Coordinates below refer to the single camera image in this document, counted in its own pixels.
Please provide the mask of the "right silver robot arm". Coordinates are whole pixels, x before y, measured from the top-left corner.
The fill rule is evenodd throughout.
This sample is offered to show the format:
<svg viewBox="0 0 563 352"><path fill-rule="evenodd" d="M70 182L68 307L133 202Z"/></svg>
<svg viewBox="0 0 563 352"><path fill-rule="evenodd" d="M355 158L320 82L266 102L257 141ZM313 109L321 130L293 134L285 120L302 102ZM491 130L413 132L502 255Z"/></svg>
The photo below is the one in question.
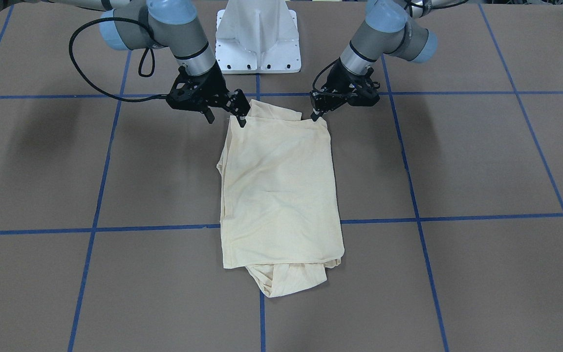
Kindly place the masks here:
<svg viewBox="0 0 563 352"><path fill-rule="evenodd" d="M101 17L72 33L68 53L76 71L90 87L120 102L131 102L95 85L74 57L76 38L85 29L99 26L104 42L114 50L142 49L145 54L153 54L155 49L167 47L175 58L179 73L169 93L139 98L139 103L165 100L174 110L203 114L209 123L215 120L212 108L223 109L237 119L240 127L246 125L250 103L241 89L228 90L192 1L130 0L112 4L109 0L86 0L83 7L101 11Z"/></svg>

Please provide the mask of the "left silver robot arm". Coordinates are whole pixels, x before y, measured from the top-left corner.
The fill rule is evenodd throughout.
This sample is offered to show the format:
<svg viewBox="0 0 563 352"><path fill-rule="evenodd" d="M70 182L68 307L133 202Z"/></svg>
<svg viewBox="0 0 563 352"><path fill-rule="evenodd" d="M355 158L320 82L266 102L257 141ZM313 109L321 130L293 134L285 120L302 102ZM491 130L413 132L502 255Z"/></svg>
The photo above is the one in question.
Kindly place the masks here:
<svg viewBox="0 0 563 352"><path fill-rule="evenodd" d="M325 83L311 89L311 120L341 106L372 107L380 96L373 65L385 54L406 62L427 62L436 52L436 34L416 19L462 0L369 0L366 17L338 59L324 67Z"/></svg>

